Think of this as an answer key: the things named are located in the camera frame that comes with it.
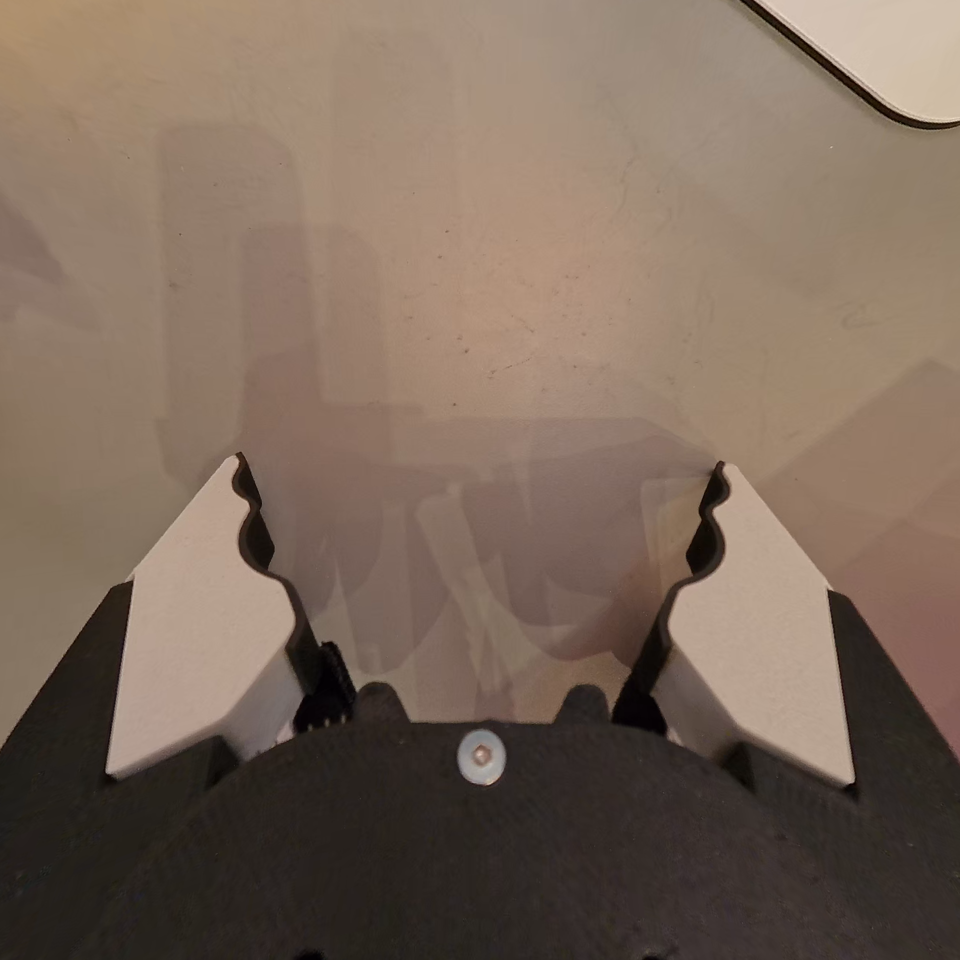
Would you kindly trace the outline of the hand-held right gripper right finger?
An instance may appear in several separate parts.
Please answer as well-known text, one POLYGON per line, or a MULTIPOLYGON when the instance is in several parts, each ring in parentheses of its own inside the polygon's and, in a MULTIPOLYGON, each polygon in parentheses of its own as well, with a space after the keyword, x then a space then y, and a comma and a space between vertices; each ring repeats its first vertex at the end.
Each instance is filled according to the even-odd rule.
POLYGON ((722 764, 758 748, 804 774, 855 782, 830 585, 744 475, 717 462, 674 583, 612 710, 722 764))

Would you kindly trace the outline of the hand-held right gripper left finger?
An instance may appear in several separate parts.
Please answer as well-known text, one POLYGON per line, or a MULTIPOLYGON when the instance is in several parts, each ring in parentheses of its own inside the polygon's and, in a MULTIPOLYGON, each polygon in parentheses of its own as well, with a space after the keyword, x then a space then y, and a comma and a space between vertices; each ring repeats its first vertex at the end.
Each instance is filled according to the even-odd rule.
POLYGON ((248 463, 228 456, 128 578, 107 776, 209 738, 250 760, 318 690, 320 644, 271 556, 248 463))

